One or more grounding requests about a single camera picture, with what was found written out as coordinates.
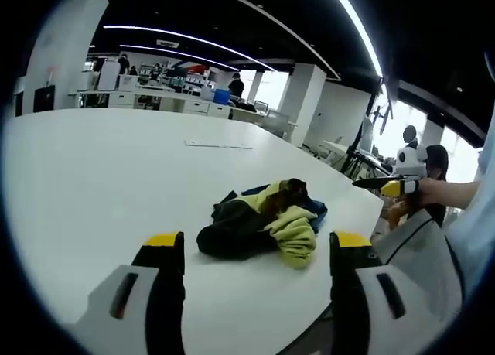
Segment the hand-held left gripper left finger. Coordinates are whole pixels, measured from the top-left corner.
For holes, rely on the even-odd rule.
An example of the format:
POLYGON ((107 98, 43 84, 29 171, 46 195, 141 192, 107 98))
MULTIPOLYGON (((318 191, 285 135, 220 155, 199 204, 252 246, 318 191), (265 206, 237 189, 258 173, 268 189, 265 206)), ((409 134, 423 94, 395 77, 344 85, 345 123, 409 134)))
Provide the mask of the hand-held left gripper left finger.
POLYGON ((91 354, 183 354, 184 235, 150 237, 88 296, 73 325, 91 354))

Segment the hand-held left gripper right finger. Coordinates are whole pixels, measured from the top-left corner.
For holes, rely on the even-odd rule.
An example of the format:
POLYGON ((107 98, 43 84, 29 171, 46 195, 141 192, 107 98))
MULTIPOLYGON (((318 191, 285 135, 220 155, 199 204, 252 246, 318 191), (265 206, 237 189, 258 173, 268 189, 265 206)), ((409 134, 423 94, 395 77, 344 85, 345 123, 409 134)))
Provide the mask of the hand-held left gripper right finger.
POLYGON ((463 287, 447 240, 417 230, 376 251, 329 236, 334 354, 422 354, 459 313, 463 287))

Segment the person's right hand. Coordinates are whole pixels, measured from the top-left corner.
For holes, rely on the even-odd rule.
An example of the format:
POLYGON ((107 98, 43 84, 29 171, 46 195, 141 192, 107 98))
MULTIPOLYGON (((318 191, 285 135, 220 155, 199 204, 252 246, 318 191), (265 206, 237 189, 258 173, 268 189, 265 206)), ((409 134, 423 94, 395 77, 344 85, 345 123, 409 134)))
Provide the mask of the person's right hand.
POLYGON ((431 178, 420 179, 416 182, 415 191, 408 198, 414 209, 421 209, 441 200, 440 190, 443 181, 431 178))

